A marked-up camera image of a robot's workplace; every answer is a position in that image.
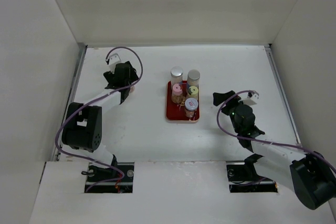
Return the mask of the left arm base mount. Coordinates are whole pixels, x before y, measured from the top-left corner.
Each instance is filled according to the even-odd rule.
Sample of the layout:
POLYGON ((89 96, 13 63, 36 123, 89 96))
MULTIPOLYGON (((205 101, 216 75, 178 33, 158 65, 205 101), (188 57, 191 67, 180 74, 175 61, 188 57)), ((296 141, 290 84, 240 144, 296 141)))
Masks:
POLYGON ((89 194, 128 194, 133 192, 134 163, 118 163, 117 168, 124 173, 90 164, 81 175, 86 178, 85 193, 89 194))

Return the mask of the tall jar blue label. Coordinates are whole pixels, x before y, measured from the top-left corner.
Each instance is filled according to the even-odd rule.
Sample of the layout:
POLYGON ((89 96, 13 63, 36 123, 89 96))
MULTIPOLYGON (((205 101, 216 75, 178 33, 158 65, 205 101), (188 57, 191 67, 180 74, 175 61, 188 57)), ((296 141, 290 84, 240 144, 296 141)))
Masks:
POLYGON ((198 87, 199 86, 199 79, 200 79, 201 75, 200 72, 196 69, 192 69, 188 72, 187 74, 187 87, 191 87, 191 86, 195 86, 198 87))
POLYGON ((171 69, 171 85, 181 84, 183 82, 183 69, 181 67, 173 67, 171 69))

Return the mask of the pink cap bottle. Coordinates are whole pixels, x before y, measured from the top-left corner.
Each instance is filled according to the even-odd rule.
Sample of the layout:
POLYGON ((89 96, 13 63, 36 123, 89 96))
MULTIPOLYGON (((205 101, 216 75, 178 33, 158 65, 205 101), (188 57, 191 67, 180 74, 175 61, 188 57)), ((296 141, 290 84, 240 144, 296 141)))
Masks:
POLYGON ((183 90, 179 83, 172 86, 171 100, 175 104, 181 104, 183 101, 183 90))

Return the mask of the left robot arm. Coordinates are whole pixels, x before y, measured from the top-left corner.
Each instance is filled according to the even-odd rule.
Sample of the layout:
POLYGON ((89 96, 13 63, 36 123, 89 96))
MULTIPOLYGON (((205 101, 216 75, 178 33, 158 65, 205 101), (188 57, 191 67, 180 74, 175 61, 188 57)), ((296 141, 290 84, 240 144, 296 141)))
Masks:
POLYGON ((139 77, 129 61, 110 61, 109 67, 103 74, 108 84, 90 105, 83 107, 83 103, 73 102, 68 107, 66 119, 69 122, 62 130, 61 143, 74 152, 62 150, 60 146, 58 149, 63 154, 95 162, 98 167, 93 170, 100 171, 101 177, 110 182, 122 177, 123 172, 117 168, 115 156, 101 144, 103 115, 127 99, 131 85, 138 82, 139 77))

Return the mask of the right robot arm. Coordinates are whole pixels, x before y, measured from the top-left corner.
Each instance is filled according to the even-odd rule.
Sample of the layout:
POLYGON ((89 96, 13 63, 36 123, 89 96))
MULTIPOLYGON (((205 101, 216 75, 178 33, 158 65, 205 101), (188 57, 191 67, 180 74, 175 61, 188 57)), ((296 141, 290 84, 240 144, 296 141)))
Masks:
POLYGON ((244 175, 251 180, 260 177, 272 179, 294 192, 308 209, 315 210, 335 198, 335 167, 320 153, 299 145, 277 143, 255 124, 252 105, 257 104, 259 94, 247 90, 241 92, 213 93, 213 105, 218 114, 230 118, 240 145, 252 155, 245 159, 244 175))

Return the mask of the yellow cap bottle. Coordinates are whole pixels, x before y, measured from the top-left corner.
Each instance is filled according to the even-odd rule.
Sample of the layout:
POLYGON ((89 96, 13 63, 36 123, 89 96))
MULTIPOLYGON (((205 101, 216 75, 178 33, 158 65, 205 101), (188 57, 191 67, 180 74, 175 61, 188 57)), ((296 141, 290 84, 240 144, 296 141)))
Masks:
POLYGON ((189 86, 187 89, 187 98, 193 98, 198 100, 199 89, 197 86, 189 86))

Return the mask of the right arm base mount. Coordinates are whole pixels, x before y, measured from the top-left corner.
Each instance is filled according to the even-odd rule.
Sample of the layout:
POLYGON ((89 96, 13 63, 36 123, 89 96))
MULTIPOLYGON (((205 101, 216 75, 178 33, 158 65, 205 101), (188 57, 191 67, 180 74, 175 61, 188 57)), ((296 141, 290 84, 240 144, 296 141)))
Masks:
POLYGON ((254 164, 262 156, 253 154, 244 161, 226 163, 229 191, 231 193, 277 193, 275 181, 259 176, 254 164))

